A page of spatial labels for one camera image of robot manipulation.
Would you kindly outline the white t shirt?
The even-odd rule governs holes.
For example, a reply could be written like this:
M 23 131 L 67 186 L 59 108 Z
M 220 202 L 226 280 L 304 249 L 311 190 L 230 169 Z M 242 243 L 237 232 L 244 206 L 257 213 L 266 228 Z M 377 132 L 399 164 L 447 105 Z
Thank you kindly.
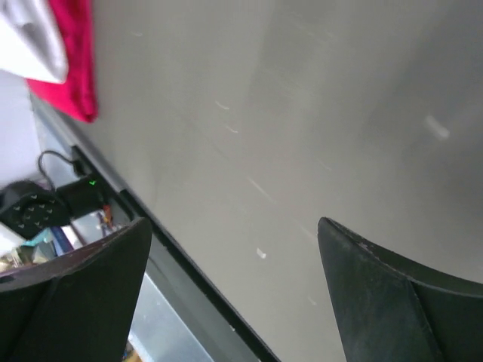
M 64 83 L 69 70 L 66 48 L 49 2 L 1 2 L 1 70 Z

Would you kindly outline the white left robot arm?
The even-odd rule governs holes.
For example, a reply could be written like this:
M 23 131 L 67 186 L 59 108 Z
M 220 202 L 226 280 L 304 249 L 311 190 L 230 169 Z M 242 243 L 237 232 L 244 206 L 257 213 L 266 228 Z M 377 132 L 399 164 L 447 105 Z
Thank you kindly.
M 69 224 L 66 202 L 32 181 L 17 181 L 1 189 L 1 255 L 18 247 L 34 247 L 52 239 L 49 229 Z

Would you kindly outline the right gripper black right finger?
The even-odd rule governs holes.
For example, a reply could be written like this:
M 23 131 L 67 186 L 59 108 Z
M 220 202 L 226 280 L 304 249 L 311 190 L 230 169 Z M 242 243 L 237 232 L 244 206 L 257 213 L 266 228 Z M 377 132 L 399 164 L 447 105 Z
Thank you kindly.
M 322 217 L 318 245 L 347 361 L 480 361 L 482 285 Z

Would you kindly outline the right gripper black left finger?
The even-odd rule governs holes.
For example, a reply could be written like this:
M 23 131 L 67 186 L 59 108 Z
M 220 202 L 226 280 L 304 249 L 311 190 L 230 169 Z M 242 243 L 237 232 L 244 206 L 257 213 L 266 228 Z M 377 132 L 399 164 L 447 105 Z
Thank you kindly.
M 51 261 L 1 275 L 3 361 L 120 361 L 152 228 L 140 218 Z

